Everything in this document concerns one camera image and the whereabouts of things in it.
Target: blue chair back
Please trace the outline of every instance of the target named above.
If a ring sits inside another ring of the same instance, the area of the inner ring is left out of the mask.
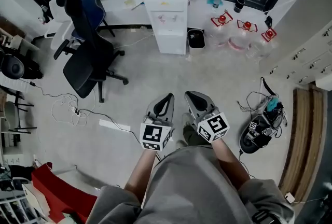
[[[81,0],[82,8],[89,20],[90,26],[96,30],[105,18],[105,9],[100,0]],[[74,30],[72,36],[86,40],[84,35],[80,35]]]

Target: red object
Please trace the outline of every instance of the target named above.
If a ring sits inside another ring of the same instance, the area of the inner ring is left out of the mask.
[[[249,21],[246,21],[246,22],[244,23],[244,26],[245,26],[247,29],[250,29],[250,27],[251,27],[251,23],[250,23]]]
[[[97,197],[87,194],[67,184],[56,177],[46,164],[32,173],[33,186],[42,192],[50,207],[49,217],[58,223],[64,213],[76,213],[78,218],[85,223],[97,200]]]
[[[265,41],[269,42],[271,39],[276,37],[276,32],[274,29],[269,28],[267,31],[263,32],[261,35]]]
[[[219,17],[219,22],[220,23],[223,23],[223,22],[225,22],[226,21],[226,17],[224,16],[224,15],[221,15],[220,17]]]
[[[257,28],[256,24],[251,23],[249,21],[242,22],[239,19],[238,19],[238,28],[243,29],[245,31],[250,31],[250,32],[257,32],[258,31],[258,28]]]

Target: office chair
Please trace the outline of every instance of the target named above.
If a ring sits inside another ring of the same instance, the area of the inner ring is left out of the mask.
[[[88,96],[98,83],[99,102],[103,103],[102,89],[106,77],[122,80],[124,85],[128,84],[127,78],[108,70],[112,61],[118,55],[124,56],[125,53],[124,51],[114,53],[113,45],[92,28],[81,0],[66,0],[65,10],[72,18],[78,36],[84,36],[85,42],[74,50],[67,46],[69,40],[65,40],[55,52],[54,59],[56,60],[63,51],[72,53],[63,69],[65,78],[81,98]]]
[[[102,2],[100,0],[81,0],[81,2],[91,27],[96,30],[103,22],[106,25],[108,31],[112,34],[113,37],[115,37],[114,32],[108,27],[108,24],[105,21],[106,12]],[[76,30],[72,32],[72,36],[79,40],[85,40],[85,38],[80,36]]]

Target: black bottle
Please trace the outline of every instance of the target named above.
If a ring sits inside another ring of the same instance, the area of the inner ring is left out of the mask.
[[[241,12],[241,10],[242,10],[242,8],[243,8],[243,6],[244,6],[244,1],[245,1],[245,0],[237,0],[237,1],[235,2],[234,11],[235,11],[236,13],[240,13],[240,12]]]

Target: white cable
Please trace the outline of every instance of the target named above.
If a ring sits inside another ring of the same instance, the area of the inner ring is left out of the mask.
[[[323,198],[325,198],[325,197],[321,197],[321,198],[317,198],[317,199],[313,199],[313,200],[308,200],[308,201],[301,201],[301,202],[293,202],[293,203],[303,203],[303,204],[305,204],[305,203],[308,203],[308,202],[311,202],[311,201],[316,201],[316,200],[319,200],[319,199],[323,199]]]
[[[118,46],[118,47],[116,47],[116,48],[114,48],[114,49],[119,49],[119,48],[121,48],[121,47],[132,46],[132,45],[134,45],[134,44],[140,42],[141,40],[144,40],[144,39],[146,39],[146,38],[148,38],[148,37],[151,37],[151,36],[153,36],[153,33],[150,34],[149,36],[144,37],[143,39],[140,39],[140,40],[138,40],[138,41],[135,41],[133,44],[121,45],[121,46]]]
[[[93,98],[94,98],[94,106],[93,106],[93,108],[91,109],[91,111],[93,111],[93,110],[95,109],[95,106],[96,106],[95,91],[94,91],[94,89],[92,89],[92,91],[93,91]],[[71,122],[66,122],[66,121],[58,120],[58,119],[56,119],[56,117],[55,117],[54,114],[53,114],[53,108],[54,108],[54,105],[55,105],[58,101],[61,101],[61,105],[60,105],[60,106],[64,105],[64,104],[66,103],[66,102],[64,102],[64,100],[66,100],[67,98],[70,99],[69,102],[68,102],[68,111],[72,111]],[[81,113],[81,112],[79,112],[79,114],[77,115],[77,114],[75,113],[76,110],[77,110],[77,102],[76,102],[75,100],[73,100],[72,97],[70,97],[70,96],[66,96],[66,97],[63,97],[63,98],[58,99],[58,100],[56,100],[56,101],[53,102],[52,107],[51,107],[51,115],[52,115],[53,119],[54,119],[56,122],[70,123],[70,124],[73,125],[73,126],[84,127],[84,126],[87,124],[87,122],[88,122],[88,116],[90,115],[91,112],[89,112],[88,114],[85,114],[85,113]],[[77,120],[76,123],[74,123],[73,116],[78,116],[78,120]],[[79,124],[81,118],[85,118],[85,123],[84,123],[84,124]]]

